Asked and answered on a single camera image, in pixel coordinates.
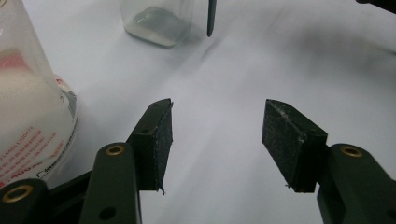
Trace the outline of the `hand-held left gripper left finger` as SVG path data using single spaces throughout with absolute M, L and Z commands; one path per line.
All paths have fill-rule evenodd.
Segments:
M 140 190 L 163 190 L 163 179 L 173 143 L 170 99 L 152 103 L 135 125 L 127 142 L 134 150 Z

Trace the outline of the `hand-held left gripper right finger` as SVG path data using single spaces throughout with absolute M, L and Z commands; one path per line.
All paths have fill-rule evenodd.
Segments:
M 289 188 L 312 193 L 318 182 L 328 134 L 292 105 L 265 101 L 262 143 Z

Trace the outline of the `clear jar with black lid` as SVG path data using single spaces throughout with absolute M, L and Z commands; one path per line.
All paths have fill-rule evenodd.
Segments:
M 124 29 L 143 41 L 172 48 L 191 28 L 195 0 L 119 0 Z

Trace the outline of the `sugar bag with red print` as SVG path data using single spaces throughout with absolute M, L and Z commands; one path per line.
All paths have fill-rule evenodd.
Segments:
M 52 72 L 22 0 L 0 0 L 0 188 L 59 174 L 77 124 L 77 96 Z

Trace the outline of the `white paper sheet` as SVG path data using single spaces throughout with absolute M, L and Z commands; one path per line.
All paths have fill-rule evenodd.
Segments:
M 322 224 L 317 198 L 289 189 L 261 141 L 264 105 L 293 105 L 330 144 L 369 151 L 396 179 L 396 15 L 356 0 L 196 0 L 189 36 L 163 49 L 128 35 L 118 0 L 23 0 L 79 123 L 62 184 L 125 140 L 147 107 L 173 102 L 163 190 L 144 224 Z

